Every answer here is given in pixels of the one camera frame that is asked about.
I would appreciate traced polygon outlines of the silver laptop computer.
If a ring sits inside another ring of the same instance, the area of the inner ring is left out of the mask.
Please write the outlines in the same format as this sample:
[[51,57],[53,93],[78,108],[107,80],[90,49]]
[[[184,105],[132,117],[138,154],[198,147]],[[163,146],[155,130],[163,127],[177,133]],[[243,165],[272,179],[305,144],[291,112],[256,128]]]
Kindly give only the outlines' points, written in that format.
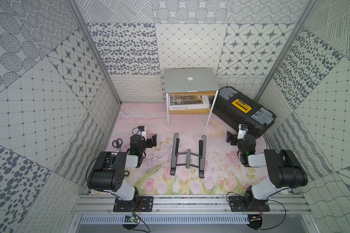
[[165,92],[187,93],[219,90],[211,68],[166,69]]

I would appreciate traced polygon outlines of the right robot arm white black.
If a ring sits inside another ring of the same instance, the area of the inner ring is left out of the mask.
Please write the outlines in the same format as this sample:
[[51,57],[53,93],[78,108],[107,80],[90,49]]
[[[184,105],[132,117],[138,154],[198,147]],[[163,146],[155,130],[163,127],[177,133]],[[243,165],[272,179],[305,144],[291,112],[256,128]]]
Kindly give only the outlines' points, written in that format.
[[248,209],[263,207],[269,197],[287,189],[306,186],[308,175],[291,150],[265,149],[256,153],[256,137],[251,134],[227,132],[226,141],[237,146],[244,167],[266,168],[268,177],[259,184],[249,186],[242,204]]

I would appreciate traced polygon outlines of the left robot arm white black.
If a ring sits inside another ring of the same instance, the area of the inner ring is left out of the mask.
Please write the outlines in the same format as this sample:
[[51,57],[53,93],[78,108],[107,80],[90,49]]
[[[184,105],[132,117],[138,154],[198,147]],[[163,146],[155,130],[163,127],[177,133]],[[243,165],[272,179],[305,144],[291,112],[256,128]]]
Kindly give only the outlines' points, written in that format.
[[130,148],[122,150],[122,139],[113,141],[112,145],[117,152],[102,151],[88,168],[86,175],[87,186],[90,189],[107,192],[116,197],[118,203],[138,205],[139,192],[136,187],[124,180],[128,168],[139,168],[146,157],[145,150],[157,145],[157,135],[147,139],[142,135],[133,135],[130,138]]

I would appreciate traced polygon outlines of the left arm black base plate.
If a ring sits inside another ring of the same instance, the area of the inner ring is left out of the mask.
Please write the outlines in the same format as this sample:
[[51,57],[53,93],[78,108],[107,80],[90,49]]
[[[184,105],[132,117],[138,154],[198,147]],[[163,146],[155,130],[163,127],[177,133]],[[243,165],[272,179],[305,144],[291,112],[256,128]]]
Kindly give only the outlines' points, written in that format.
[[116,199],[113,208],[114,212],[152,212],[153,196],[139,196],[132,201],[122,201]]

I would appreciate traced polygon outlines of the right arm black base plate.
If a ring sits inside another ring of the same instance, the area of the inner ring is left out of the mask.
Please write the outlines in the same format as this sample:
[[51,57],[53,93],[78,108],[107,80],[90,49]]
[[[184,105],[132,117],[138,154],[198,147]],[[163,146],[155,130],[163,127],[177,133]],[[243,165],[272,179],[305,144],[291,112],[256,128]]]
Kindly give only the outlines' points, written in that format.
[[270,208],[267,200],[252,199],[246,201],[244,197],[228,196],[232,212],[269,212]]

